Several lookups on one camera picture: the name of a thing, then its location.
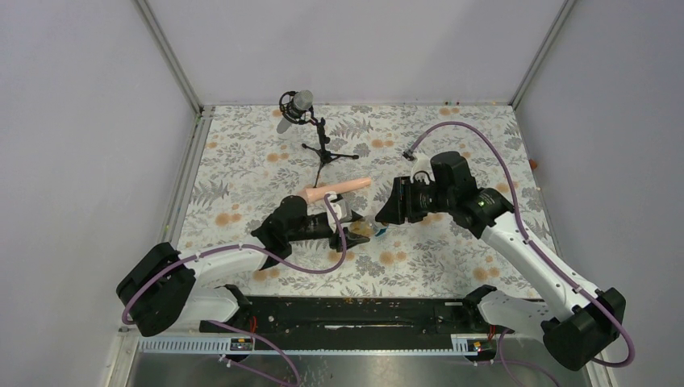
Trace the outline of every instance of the black tripod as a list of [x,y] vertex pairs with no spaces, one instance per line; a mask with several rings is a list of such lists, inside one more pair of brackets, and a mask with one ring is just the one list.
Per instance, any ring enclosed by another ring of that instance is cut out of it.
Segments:
[[320,119],[319,121],[318,119],[311,117],[311,120],[309,122],[311,123],[311,125],[316,126],[316,133],[318,133],[319,135],[319,144],[321,148],[312,148],[306,144],[302,144],[302,148],[314,151],[317,155],[319,155],[319,171],[316,173],[316,182],[314,183],[314,188],[316,188],[316,186],[319,184],[320,171],[321,169],[323,169],[324,166],[340,158],[349,158],[356,160],[359,158],[359,155],[343,155],[341,153],[333,153],[328,151],[325,148],[325,144],[330,143],[330,137],[325,135],[325,119]]

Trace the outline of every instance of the rolling pin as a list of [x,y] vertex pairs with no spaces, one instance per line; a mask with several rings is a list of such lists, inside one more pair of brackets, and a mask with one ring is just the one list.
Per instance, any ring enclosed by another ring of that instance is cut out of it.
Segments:
[[307,204],[311,204],[322,199],[326,192],[335,191],[338,194],[344,194],[345,192],[361,189],[369,185],[370,177],[362,177],[361,179],[344,181],[342,183],[326,185],[319,188],[305,188],[299,191],[297,195],[304,198],[304,200],[307,201]]

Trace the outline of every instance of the condenser microphone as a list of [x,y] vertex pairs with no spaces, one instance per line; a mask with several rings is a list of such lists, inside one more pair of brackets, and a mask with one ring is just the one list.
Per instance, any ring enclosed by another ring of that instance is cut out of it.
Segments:
[[285,133],[293,123],[298,123],[302,120],[302,116],[314,104],[314,94],[309,90],[302,90],[295,93],[292,100],[286,105],[281,105],[282,119],[277,126],[276,131],[279,135]]

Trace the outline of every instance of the gray wall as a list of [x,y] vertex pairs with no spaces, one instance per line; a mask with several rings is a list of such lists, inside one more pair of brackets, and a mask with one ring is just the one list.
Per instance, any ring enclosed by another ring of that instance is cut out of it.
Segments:
[[150,0],[206,104],[507,102],[563,0]]
[[0,6],[0,385],[93,386],[193,114],[130,1]]
[[680,0],[578,2],[518,111],[562,255],[627,298],[621,387],[684,380],[682,20]]

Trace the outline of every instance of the tabletop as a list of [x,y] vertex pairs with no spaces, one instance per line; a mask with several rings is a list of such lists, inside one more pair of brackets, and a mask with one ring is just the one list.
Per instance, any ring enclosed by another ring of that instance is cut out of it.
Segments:
[[[327,165],[319,186],[371,177],[370,187],[344,195],[363,215],[375,215],[389,197],[393,178],[409,174],[411,162],[401,153],[426,129],[448,120],[475,126],[491,140],[511,170],[524,221],[554,249],[509,106],[315,106],[315,113],[326,119],[327,135],[332,138],[329,150],[360,156]],[[315,128],[292,126],[279,135],[275,127],[281,118],[277,106],[216,107],[183,223],[180,250],[238,243],[259,227],[285,196],[313,185],[318,157],[301,144],[318,148]],[[479,186],[496,188],[511,199],[494,155],[467,129],[442,127],[418,148],[428,156],[450,150],[467,159]],[[322,211],[322,202],[309,206],[309,214]],[[293,243],[287,260],[322,269],[339,257],[326,240],[319,239]],[[222,282],[251,295],[456,298],[488,284],[513,297],[539,297],[506,259],[446,214],[390,226],[384,235],[351,248],[342,266],[329,274],[306,274],[279,264],[226,277]]]

